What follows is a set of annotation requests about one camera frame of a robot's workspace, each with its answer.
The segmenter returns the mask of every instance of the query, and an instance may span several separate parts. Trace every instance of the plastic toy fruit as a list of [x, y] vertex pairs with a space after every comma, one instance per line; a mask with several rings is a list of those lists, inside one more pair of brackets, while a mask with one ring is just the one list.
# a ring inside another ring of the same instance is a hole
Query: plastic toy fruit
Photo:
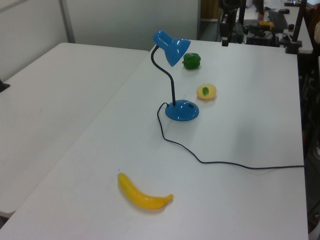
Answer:
[[203, 84], [196, 89], [196, 95], [198, 98], [208, 100], [213, 99], [216, 96], [217, 89], [210, 83]]
[[127, 175], [121, 172], [118, 174], [118, 183], [128, 199], [145, 209], [162, 208], [174, 197], [172, 194], [165, 197], [146, 195], [131, 183]]
[[200, 66], [201, 57], [197, 53], [186, 53], [183, 56], [183, 65], [186, 69], [196, 69]]

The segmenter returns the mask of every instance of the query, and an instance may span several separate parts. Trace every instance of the yellow banana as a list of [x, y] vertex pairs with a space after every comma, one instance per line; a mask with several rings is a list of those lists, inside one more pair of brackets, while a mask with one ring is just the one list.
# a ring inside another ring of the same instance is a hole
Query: yellow banana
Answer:
[[136, 205], [145, 209], [159, 209], [166, 205], [174, 196], [149, 196], [139, 191], [124, 173], [118, 174], [118, 183], [123, 193]]

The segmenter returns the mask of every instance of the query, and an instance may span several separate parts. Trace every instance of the lamp shade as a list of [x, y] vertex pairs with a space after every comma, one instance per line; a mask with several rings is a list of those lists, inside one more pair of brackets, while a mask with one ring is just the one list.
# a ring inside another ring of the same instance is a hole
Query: lamp shade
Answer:
[[190, 46], [190, 41], [182, 38], [172, 38], [163, 30], [157, 31], [153, 36], [156, 45], [165, 52], [168, 63], [173, 67], [184, 56]]

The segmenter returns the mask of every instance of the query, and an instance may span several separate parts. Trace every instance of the green pepper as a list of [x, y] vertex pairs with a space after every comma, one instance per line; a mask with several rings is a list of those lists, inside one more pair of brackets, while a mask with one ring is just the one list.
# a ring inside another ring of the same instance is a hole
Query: green pepper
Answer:
[[200, 66], [201, 57], [197, 53], [186, 53], [183, 60], [182, 63], [186, 69], [196, 69]]

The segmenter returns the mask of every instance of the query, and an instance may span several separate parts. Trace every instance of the desk lamp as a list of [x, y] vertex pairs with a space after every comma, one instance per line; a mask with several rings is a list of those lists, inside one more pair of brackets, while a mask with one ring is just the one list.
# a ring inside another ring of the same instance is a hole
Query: desk lamp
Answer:
[[172, 102], [166, 107], [165, 114], [176, 121], [189, 121], [199, 115], [199, 108], [196, 104], [188, 100], [176, 100], [175, 83], [173, 77], [162, 67], [156, 64], [154, 55], [158, 48], [162, 48], [165, 53], [166, 60], [171, 67], [184, 56], [190, 46], [190, 41], [181, 38], [172, 38], [163, 30], [157, 31], [153, 36], [153, 41], [156, 44], [152, 53], [152, 63], [162, 72], [168, 75], [171, 80]]

